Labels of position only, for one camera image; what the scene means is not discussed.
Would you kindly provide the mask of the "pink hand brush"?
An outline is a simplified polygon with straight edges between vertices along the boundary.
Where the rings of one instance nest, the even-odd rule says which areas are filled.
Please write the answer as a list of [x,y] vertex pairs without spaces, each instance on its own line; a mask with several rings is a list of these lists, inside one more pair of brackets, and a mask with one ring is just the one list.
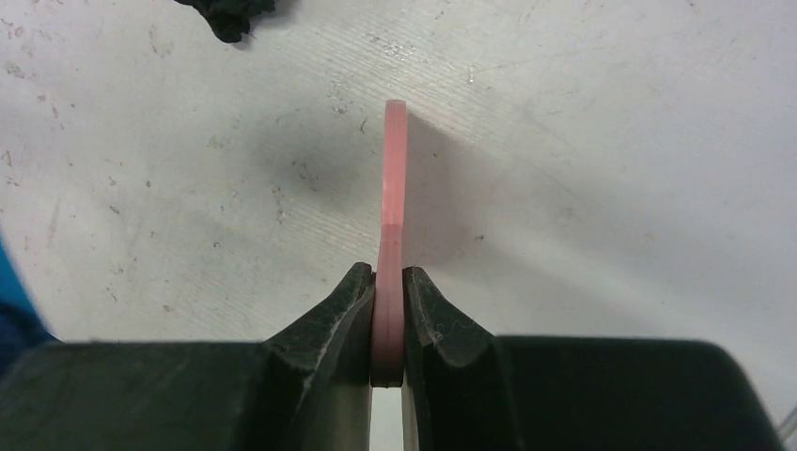
[[403,381],[405,319],[402,282],[408,155],[405,101],[385,104],[380,245],[371,328],[370,382],[399,387]]

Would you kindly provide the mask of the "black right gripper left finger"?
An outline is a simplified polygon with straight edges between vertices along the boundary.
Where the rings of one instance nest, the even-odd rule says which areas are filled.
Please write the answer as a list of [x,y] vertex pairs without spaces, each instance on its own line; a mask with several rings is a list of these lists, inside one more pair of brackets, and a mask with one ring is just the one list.
[[369,265],[263,342],[86,342],[1,383],[5,450],[365,450]]

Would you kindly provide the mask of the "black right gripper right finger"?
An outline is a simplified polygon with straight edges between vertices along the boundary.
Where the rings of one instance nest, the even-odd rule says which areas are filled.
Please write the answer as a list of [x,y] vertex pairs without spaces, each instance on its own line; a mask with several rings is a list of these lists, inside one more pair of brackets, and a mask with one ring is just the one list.
[[495,335],[403,273],[408,450],[779,450],[742,368],[705,341]]

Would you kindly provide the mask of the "blue plastic dustpan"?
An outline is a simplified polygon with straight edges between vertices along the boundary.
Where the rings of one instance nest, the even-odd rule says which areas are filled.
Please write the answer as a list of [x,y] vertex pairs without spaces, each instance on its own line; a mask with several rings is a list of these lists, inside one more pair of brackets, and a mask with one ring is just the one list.
[[1,377],[25,352],[56,342],[58,339],[45,327],[1,246]]

